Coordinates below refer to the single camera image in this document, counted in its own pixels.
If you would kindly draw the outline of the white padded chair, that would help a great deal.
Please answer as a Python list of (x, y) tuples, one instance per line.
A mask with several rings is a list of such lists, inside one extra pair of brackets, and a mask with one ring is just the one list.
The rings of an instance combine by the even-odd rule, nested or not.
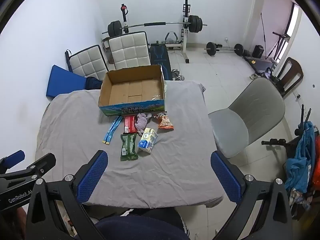
[(151, 65), (147, 35), (144, 31), (110, 38), (108, 44), (116, 70)]
[(98, 44), (83, 49), (75, 54), (65, 51), (68, 70), (82, 77), (95, 77), (103, 81), (108, 67)]

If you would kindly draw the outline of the person's dark clothed lap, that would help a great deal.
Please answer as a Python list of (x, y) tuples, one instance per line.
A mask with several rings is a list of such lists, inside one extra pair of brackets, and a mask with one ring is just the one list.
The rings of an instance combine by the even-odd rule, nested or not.
[(128, 214), (104, 218), (95, 226), (105, 239), (189, 239), (174, 207), (132, 209)]

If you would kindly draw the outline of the barbell on rack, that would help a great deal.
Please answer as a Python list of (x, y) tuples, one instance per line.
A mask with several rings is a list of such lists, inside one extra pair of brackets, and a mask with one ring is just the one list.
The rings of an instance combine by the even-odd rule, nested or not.
[(204, 26), (207, 26), (199, 16), (189, 15), (187, 21), (184, 22), (148, 22), (122, 26), (120, 21), (113, 21), (107, 26), (107, 31), (102, 32), (102, 34), (108, 34), (109, 37), (116, 37), (122, 35), (124, 31), (129, 30), (130, 28), (157, 27), (163, 25), (182, 25), (182, 27), (191, 33), (198, 33)]

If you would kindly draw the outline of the lilac cloth sock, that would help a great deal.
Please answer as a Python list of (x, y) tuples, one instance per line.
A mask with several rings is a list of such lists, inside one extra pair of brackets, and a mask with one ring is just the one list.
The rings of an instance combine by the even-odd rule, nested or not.
[(138, 113), (137, 114), (135, 128), (136, 128), (137, 133), (139, 134), (140, 137), (143, 135), (144, 129), (146, 128), (146, 125), (151, 117), (152, 117), (151, 113)]

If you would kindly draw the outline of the red snack packet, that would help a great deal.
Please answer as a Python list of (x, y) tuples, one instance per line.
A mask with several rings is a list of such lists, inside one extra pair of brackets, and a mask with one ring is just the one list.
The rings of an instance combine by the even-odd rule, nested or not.
[(135, 127), (135, 116), (128, 115), (124, 117), (124, 134), (133, 134), (137, 133)]

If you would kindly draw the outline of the dark blue garment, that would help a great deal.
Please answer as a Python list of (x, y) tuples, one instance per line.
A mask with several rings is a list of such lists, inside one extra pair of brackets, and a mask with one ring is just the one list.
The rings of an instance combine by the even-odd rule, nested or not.
[(101, 89), (103, 82), (95, 77), (87, 77), (85, 83), (85, 90)]

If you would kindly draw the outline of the orange panda snack bag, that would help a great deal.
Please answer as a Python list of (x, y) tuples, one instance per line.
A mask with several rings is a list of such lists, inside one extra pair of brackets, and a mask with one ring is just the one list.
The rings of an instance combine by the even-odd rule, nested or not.
[(174, 129), (174, 126), (171, 123), (166, 111), (157, 113), (153, 117), (158, 121), (158, 128), (159, 129), (169, 129), (169, 130)]

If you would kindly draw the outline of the floor barbell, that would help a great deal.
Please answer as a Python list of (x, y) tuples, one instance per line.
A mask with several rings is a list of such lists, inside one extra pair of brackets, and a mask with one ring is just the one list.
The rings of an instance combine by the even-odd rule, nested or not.
[(208, 42), (206, 48), (204, 49), (209, 56), (214, 56), (216, 53), (225, 53), (226, 51), (235, 52), (236, 55), (242, 56), (244, 54), (244, 47), (237, 43), (233, 48), (223, 47), (221, 44), (216, 44), (213, 42)]

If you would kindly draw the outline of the green snack bag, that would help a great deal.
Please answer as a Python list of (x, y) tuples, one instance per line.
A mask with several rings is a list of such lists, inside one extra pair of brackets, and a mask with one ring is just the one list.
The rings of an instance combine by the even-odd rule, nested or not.
[(122, 134), (121, 142), (121, 161), (132, 161), (138, 159), (138, 154), (135, 151), (136, 133), (133, 134)]

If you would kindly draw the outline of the brown wooden chair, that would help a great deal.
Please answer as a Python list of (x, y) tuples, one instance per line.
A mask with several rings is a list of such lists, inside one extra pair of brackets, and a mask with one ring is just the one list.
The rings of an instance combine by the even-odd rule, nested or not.
[(288, 57), (276, 76), (275, 87), (284, 98), (302, 81), (303, 77), (304, 73), (300, 63)]

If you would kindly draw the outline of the yellow tissue pack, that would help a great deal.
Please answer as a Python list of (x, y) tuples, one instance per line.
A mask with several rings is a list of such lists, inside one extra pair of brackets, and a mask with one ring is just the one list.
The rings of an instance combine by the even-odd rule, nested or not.
[(139, 141), (138, 148), (144, 152), (151, 153), (156, 143), (157, 137), (158, 134), (154, 129), (146, 127)]

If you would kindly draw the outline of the blue clothes pile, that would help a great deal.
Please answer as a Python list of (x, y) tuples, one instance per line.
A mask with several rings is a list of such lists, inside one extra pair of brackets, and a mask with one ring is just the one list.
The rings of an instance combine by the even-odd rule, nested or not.
[(304, 124), (304, 131), (299, 140), (295, 157), (288, 158), (286, 161), (285, 189), (288, 193), (292, 189), (306, 193), (310, 177), (312, 176), (315, 166), (315, 131), (313, 123), (308, 121)]

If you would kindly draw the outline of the grey office chair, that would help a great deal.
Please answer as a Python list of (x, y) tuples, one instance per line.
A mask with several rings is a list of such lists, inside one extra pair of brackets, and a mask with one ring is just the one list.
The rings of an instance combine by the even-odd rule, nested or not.
[(230, 106), (208, 114), (217, 149), (230, 159), (281, 122), (285, 103), (266, 78), (253, 80)]

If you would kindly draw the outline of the black treadmill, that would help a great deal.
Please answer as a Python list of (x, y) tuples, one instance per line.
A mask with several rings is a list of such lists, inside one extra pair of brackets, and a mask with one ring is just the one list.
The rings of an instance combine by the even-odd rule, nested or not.
[(287, 30), (285, 33), (279, 34), (273, 31), (272, 34), (276, 35), (278, 40), (268, 54), (265, 54), (264, 46), (256, 45), (252, 53), (246, 50), (242, 56), (257, 75), (263, 74), (268, 69), (273, 71), (276, 68), (289, 44), (292, 32)]

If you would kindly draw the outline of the long blue snack packet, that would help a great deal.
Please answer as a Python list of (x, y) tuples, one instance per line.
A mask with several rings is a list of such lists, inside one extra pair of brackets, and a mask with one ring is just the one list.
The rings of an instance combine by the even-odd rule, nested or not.
[(116, 118), (113, 120), (110, 128), (108, 129), (108, 132), (106, 133), (104, 139), (103, 139), (103, 143), (109, 145), (112, 137), (114, 135), (114, 132), (116, 131), (116, 129), (118, 128), (118, 126), (120, 125), (121, 121), (122, 121), (123, 117), (122, 116), (116, 116)]

